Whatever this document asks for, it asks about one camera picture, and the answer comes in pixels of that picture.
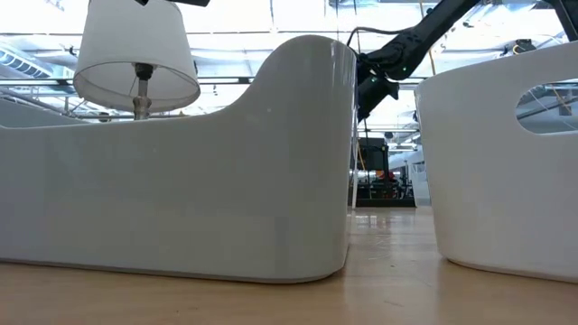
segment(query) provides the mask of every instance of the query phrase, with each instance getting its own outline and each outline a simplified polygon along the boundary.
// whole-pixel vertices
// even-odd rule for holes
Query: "ceiling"
[[[0,48],[11,47],[51,71],[51,78],[69,76],[76,67],[88,0],[0,0]],[[426,58],[414,77],[427,78],[485,60],[509,55],[516,39],[531,39],[537,47],[567,42],[554,10],[537,9],[538,1],[503,0],[503,5],[479,5],[455,24],[433,47],[434,68]],[[424,10],[437,1],[424,1]],[[422,17],[419,0],[211,0],[207,8],[180,5],[191,55],[199,76],[253,77],[266,57],[281,43],[319,34],[345,42],[359,25],[399,30]],[[356,51],[373,51],[390,36],[361,33]],[[30,78],[2,69],[0,78]],[[247,85],[205,85],[200,99],[182,110],[208,114],[237,99]],[[63,98],[42,98],[55,106]],[[106,110],[84,107],[86,112]],[[374,110],[368,125],[413,123],[411,88],[398,101],[388,98]]]

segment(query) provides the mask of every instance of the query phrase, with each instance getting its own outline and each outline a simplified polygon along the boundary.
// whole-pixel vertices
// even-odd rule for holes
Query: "lamp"
[[[74,87],[135,119],[194,102],[200,87],[179,8],[164,0],[91,0]]]

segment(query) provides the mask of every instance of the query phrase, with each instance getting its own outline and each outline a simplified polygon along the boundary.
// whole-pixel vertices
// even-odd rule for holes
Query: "white lampshade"
[[[135,63],[155,66],[150,112],[186,107],[200,95],[179,8],[168,1],[91,0],[74,87],[88,101],[132,112]]]

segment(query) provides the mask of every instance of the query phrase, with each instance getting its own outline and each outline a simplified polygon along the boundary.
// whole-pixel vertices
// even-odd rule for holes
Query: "wooden surface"
[[[578,285],[454,265],[429,209],[359,209],[343,271],[263,285],[0,264],[0,324],[577,324]]]

